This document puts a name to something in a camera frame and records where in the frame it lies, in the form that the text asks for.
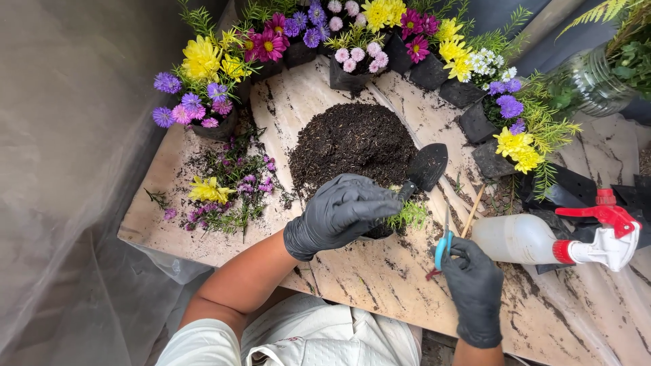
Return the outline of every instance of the person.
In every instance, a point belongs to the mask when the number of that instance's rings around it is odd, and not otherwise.
[[[157,365],[417,366],[414,327],[309,294],[275,291],[300,262],[346,246],[401,208],[395,192],[363,176],[340,175],[325,183],[302,215],[208,278]],[[503,365],[502,271],[474,242],[461,238],[452,241],[442,268],[458,311],[453,365]]]

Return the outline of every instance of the hand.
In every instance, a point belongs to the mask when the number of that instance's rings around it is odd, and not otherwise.
[[[456,332],[477,348],[494,348],[502,341],[499,331],[504,273],[472,240],[454,237],[450,253],[443,254],[441,269],[459,313]]]
[[[303,214],[287,223],[285,248],[304,262],[321,250],[341,248],[379,225],[379,219],[399,213],[402,204],[396,196],[365,176],[341,174],[321,186]]]

